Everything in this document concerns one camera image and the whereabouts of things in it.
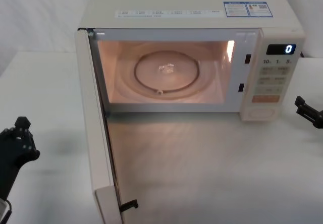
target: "digital display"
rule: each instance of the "digital display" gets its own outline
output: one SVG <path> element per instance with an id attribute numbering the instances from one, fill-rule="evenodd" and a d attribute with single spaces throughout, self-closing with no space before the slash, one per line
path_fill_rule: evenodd
<path id="1" fill-rule="evenodd" d="M 296 44 L 270 44 L 267 48 L 267 55 L 292 55 Z"/>

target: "microwave oven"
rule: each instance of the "microwave oven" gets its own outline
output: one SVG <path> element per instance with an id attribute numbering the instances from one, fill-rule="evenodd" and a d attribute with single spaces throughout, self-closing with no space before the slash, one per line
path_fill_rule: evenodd
<path id="1" fill-rule="evenodd" d="M 287 0 L 90 0 L 76 52 L 92 186 L 105 223 L 121 223 L 105 154 L 110 114 L 273 120 L 304 38 Z"/>

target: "white wall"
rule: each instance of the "white wall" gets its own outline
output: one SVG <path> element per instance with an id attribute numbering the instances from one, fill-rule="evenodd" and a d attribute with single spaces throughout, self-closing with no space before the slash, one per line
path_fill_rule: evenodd
<path id="1" fill-rule="evenodd" d="M 304 54 L 323 58 L 323 0 L 288 0 L 306 32 Z"/>
<path id="2" fill-rule="evenodd" d="M 0 0 L 0 74 L 17 50 L 67 51 L 88 0 Z M 289 0 L 307 33 L 304 53 L 323 58 L 323 0 Z"/>
<path id="3" fill-rule="evenodd" d="M 0 0 L 0 74 L 17 50 L 75 51 L 88 0 Z"/>

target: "display number 0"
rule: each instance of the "display number 0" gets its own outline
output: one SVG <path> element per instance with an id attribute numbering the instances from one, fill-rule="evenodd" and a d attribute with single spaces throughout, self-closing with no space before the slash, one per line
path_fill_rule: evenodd
<path id="1" fill-rule="evenodd" d="M 291 53 L 292 50 L 293 50 L 293 46 L 292 45 L 288 45 L 286 47 L 285 53 Z"/>

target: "control panel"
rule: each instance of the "control panel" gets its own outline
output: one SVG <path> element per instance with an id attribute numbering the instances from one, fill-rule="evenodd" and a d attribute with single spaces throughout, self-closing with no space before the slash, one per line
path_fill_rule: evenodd
<path id="1" fill-rule="evenodd" d="M 252 103 L 279 102 L 292 68 L 292 58 L 286 55 L 267 56 L 261 59 Z"/>
<path id="2" fill-rule="evenodd" d="M 271 121 L 281 105 L 305 40 L 301 29 L 262 28 L 240 116 L 244 121 Z"/>

